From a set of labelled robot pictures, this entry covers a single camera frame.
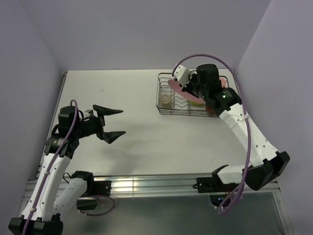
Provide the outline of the pink plastic cup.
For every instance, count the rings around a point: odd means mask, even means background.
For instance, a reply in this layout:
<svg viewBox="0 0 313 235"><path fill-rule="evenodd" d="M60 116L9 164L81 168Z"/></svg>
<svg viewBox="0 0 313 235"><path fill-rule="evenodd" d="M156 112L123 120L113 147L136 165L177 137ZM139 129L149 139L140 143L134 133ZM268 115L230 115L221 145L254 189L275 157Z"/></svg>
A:
<svg viewBox="0 0 313 235"><path fill-rule="evenodd" d="M226 79L224 77L219 77L220 81L221 81L221 85L224 88L226 86Z"/></svg>

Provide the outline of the orange and black mug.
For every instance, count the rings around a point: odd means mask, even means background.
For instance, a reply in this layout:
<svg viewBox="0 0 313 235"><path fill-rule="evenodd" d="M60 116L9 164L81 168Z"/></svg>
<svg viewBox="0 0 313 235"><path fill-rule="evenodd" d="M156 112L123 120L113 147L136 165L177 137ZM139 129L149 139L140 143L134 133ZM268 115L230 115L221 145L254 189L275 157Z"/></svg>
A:
<svg viewBox="0 0 313 235"><path fill-rule="evenodd" d="M206 112L209 114L209 115L215 115L215 111L211 108L209 108L208 106L205 107L205 110Z"/></svg>

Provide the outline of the speckled ceramic ramekin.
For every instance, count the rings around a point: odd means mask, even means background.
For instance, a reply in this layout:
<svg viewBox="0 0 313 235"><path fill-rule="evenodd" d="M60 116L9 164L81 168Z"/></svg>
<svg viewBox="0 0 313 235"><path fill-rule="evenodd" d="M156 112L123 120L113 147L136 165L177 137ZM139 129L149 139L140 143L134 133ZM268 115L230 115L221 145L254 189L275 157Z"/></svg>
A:
<svg viewBox="0 0 313 235"><path fill-rule="evenodd" d="M172 99L171 99L170 95L167 95L167 94L161 95L161 97L160 97L160 106L162 108L169 108L169 107L171 107L171 102L172 102Z"/></svg>

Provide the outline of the pink plate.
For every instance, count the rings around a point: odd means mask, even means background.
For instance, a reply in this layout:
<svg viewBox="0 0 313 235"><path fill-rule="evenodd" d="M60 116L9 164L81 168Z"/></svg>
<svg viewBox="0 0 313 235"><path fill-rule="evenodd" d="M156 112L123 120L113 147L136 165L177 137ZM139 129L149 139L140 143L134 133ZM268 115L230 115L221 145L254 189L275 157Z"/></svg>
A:
<svg viewBox="0 0 313 235"><path fill-rule="evenodd" d="M191 99L191 98L199 98L199 97L195 97L194 95L188 93L188 92L184 92L182 90L183 87L180 86L180 83L178 81L175 81L173 79L169 79L168 81L168 85L176 92L178 93L179 95L181 95L182 97L186 98L187 100L188 99Z"/></svg>

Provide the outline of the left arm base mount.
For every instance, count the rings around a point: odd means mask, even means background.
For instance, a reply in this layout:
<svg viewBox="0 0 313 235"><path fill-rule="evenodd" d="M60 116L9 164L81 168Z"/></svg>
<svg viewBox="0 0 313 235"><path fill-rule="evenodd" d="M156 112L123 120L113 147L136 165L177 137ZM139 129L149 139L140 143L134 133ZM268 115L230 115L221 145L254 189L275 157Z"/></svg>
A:
<svg viewBox="0 0 313 235"><path fill-rule="evenodd" d="M108 214L115 207L115 200L110 197L112 182L109 180L95 181L89 192L84 193L76 202L77 210L91 214L99 208L106 209L98 214Z"/></svg>

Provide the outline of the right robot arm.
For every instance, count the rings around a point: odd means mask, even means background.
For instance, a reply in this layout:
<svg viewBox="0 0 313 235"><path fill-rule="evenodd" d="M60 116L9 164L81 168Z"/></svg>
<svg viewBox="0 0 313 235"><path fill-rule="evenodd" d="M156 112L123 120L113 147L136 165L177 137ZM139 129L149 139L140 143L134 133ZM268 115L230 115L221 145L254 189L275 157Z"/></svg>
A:
<svg viewBox="0 0 313 235"><path fill-rule="evenodd" d="M244 182L257 191L282 174L290 156L267 140L248 115L238 93L222 86L216 65L198 66L190 85L193 94L203 98L206 106L225 122L248 154L244 165L223 165L214 170L210 188L218 191L226 187L234 189Z"/></svg>

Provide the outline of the white and green bowl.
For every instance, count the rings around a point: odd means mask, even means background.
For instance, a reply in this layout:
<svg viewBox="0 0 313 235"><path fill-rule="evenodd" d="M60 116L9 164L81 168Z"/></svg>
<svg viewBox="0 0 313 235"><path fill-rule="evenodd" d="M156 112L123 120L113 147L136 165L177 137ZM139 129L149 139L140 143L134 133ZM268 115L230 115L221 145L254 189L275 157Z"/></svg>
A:
<svg viewBox="0 0 313 235"><path fill-rule="evenodd" d="M201 98L191 98L191 99L188 99L188 101L192 105L198 105L198 106L205 105L205 101Z"/></svg>

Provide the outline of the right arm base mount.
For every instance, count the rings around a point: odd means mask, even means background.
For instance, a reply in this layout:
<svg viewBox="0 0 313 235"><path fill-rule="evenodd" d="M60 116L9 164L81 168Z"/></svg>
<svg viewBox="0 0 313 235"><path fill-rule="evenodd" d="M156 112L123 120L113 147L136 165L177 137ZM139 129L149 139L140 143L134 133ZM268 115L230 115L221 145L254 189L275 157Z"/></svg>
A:
<svg viewBox="0 0 313 235"><path fill-rule="evenodd" d="M196 189L198 193L213 194L210 195L210 201L214 206L219 206L236 187L237 184L216 183L212 177L199 177L196 179L196 183L192 185L192 188Z"/></svg>

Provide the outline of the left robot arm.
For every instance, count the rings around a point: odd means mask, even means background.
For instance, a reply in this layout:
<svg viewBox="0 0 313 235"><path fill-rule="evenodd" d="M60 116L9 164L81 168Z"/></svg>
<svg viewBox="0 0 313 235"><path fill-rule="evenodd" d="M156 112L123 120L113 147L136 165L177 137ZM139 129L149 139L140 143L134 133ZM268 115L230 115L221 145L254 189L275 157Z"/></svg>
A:
<svg viewBox="0 0 313 235"><path fill-rule="evenodd" d="M95 191L91 172L76 171L63 192L58 195L65 171L74 156L79 140L96 135L111 144L125 131L105 132L105 117L122 110L93 105L82 112L76 100L60 109L58 124L45 142L44 158L33 193L17 218L12 218L8 229L14 235L60 235L63 232L63 217L82 195Z"/></svg>

